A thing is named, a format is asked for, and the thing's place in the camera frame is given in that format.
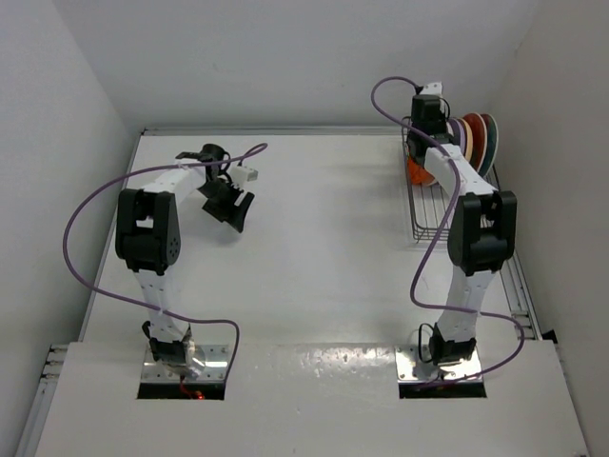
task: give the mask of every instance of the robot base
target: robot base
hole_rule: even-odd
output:
[[[435,366],[419,358],[417,345],[395,347],[396,369],[400,398],[485,398],[484,381],[481,376],[444,386],[425,386],[434,381],[450,381],[481,370],[478,350],[471,359],[461,359],[457,364]],[[428,360],[429,347],[422,346],[422,357]]]
[[[180,389],[183,375],[184,387],[188,391],[199,391],[206,400],[224,400],[229,358],[228,346],[196,346],[190,367],[170,368],[155,362],[150,348],[147,348],[137,398],[187,400],[188,396]]]

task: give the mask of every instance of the white wall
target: white wall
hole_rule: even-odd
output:
[[[78,336],[88,292],[61,256],[70,212],[124,170],[134,139],[50,0],[0,7],[0,456],[16,450],[51,343]],[[112,196],[72,251],[94,277]]]
[[[546,0],[494,107],[518,251],[595,456],[609,455],[608,24],[605,0]]]
[[[484,109],[537,0],[54,0],[128,122],[383,122],[374,83],[442,79],[455,112]],[[409,112],[410,89],[385,105]]]

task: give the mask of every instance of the black joint housing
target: black joint housing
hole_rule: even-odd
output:
[[[448,143],[450,137],[446,129],[446,116],[442,112],[442,99],[438,95],[415,95],[412,97],[410,123],[415,129],[436,139],[439,143]],[[421,167],[425,165],[425,154],[431,146],[414,132],[408,132],[410,157]]]
[[[456,343],[453,340],[445,341],[440,333],[438,324],[429,339],[429,352],[434,365],[456,364],[461,359],[469,360],[476,348],[476,338]]]
[[[186,346],[181,341],[164,343],[156,338],[150,338],[150,351],[155,362],[162,360],[165,364],[185,365],[187,362]]]
[[[476,271],[498,271],[514,255],[516,195],[496,191],[492,195],[468,193],[459,197],[448,233],[448,255],[467,276]],[[491,221],[482,227],[481,219]]]
[[[137,222],[152,219],[152,228]],[[164,274],[180,254],[180,227],[175,195],[124,189],[118,197],[116,255],[135,272],[140,269]]]

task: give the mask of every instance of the red wire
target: red wire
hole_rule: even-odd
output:
[[[180,391],[182,393],[184,393],[190,400],[192,400],[193,398],[196,398],[197,400],[205,400],[205,398],[206,398],[206,397],[203,396],[203,393],[201,393],[198,390],[196,392],[188,390],[186,388],[186,386],[184,385],[184,378],[183,377],[180,378]]]

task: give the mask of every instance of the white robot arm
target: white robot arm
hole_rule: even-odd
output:
[[[188,167],[221,161],[226,155],[216,145],[204,145],[201,152],[183,152],[177,156],[179,168],[141,189],[124,189],[119,195],[116,252],[135,273],[147,303],[160,310],[170,310],[176,301],[173,264],[181,247],[177,208],[193,191],[203,194],[203,210],[243,231],[254,198],[244,187],[258,172],[241,164],[224,169]],[[162,311],[149,311],[149,318],[143,329],[155,360],[174,368],[189,367],[194,351],[189,324]]]
[[[428,87],[413,97],[411,123],[439,141],[444,152],[430,148],[411,133],[408,146],[413,160],[433,174],[449,194],[456,184],[451,160],[459,172],[459,199],[448,235],[453,278],[446,305],[475,311],[447,309],[434,326],[429,341],[431,360],[436,365],[448,365],[468,360],[476,347],[476,321],[486,289],[514,253],[517,201],[512,192],[498,191],[486,183],[465,160],[446,131],[442,113],[445,102]],[[483,218],[490,222],[489,227],[481,225]]]

